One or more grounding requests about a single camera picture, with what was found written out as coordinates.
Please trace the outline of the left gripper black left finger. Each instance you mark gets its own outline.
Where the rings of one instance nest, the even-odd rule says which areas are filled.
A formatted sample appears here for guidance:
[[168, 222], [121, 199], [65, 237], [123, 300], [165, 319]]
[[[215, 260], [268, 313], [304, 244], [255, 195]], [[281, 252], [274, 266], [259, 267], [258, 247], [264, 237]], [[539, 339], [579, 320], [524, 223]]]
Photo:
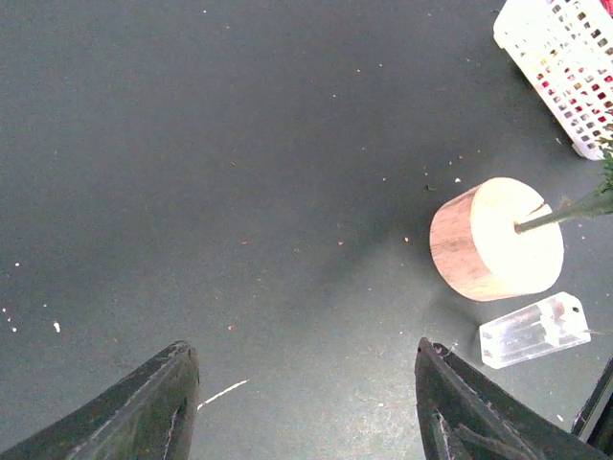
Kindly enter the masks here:
[[3, 459], [187, 459], [199, 396], [195, 348], [176, 341]]

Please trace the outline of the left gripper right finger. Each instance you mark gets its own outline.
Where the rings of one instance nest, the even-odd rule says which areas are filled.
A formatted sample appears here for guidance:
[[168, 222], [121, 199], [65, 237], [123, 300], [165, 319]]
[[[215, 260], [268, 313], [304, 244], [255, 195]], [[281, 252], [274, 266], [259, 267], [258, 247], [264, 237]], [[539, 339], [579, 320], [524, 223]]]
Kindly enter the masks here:
[[427, 338], [419, 342], [416, 398], [428, 459], [606, 459], [608, 372], [565, 431]]

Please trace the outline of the clear battery box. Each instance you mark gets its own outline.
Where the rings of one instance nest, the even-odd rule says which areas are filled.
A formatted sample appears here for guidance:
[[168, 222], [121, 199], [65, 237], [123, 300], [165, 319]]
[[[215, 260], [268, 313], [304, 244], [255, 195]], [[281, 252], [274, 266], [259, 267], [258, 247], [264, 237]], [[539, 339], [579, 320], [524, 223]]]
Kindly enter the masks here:
[[581, 301], [559, 292], [479, 327], [481, 359], [492, 369], [591, 341]]

